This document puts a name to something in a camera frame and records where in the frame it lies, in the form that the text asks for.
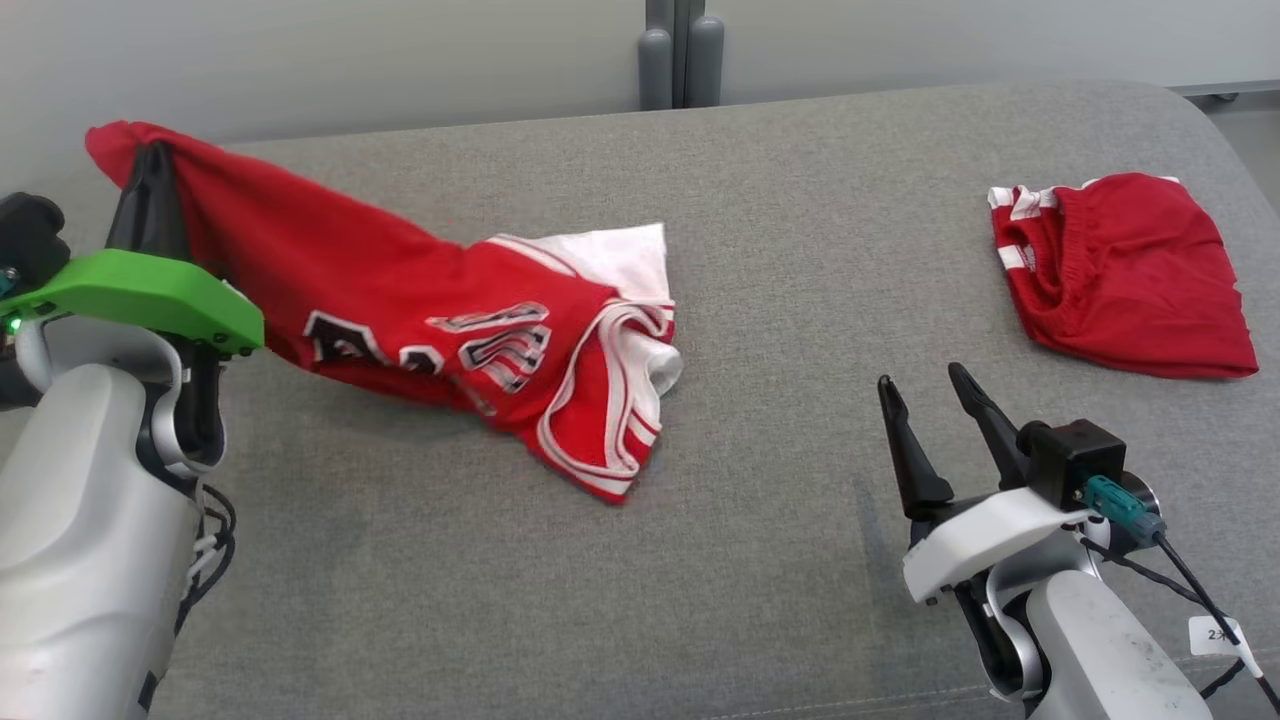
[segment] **red garment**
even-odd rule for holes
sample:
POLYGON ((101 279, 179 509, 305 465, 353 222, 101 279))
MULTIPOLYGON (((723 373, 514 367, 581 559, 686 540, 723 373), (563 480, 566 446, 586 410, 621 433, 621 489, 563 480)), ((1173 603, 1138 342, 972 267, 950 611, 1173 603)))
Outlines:
POLYGON ((1222 237, 1176 178, 993 187, 988 200, 1014 305, 1036 342, 1162 378, 1258 370, 1222 237))
POLYGON ((646 368, 664 369, 666 386, 680 369, 664 345, 673 305, 660 225, 634 228, 646 233, 634 245, 650 265, 657 242, 658 266, 639 270, 627 266, 635 247, 584 249, 591 234, 570 236, 567 251, 504 236, 463 249, 161 127, 113 123, 91 129, 86 147, 123 187, 137 147, 157 140, 173 149, 196 261, 262 310, 275 354, 355 386, 479 411, 593 495, 623 500, 660 428, 666 387, 655 393, 646 368), (653 282, 611 284, 622 270, 653 282), (660 347, 636 355, 645 342, 660 347))

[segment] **red shorts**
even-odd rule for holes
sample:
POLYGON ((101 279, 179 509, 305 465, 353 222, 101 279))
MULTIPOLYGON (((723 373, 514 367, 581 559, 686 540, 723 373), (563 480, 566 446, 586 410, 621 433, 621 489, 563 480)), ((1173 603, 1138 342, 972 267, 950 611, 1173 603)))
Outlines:
POLYGON ((993 187, 988 201, 1014 305, 1036 342, 1162 378, 1258 370, 1222 236, 1176 178, 993 187))

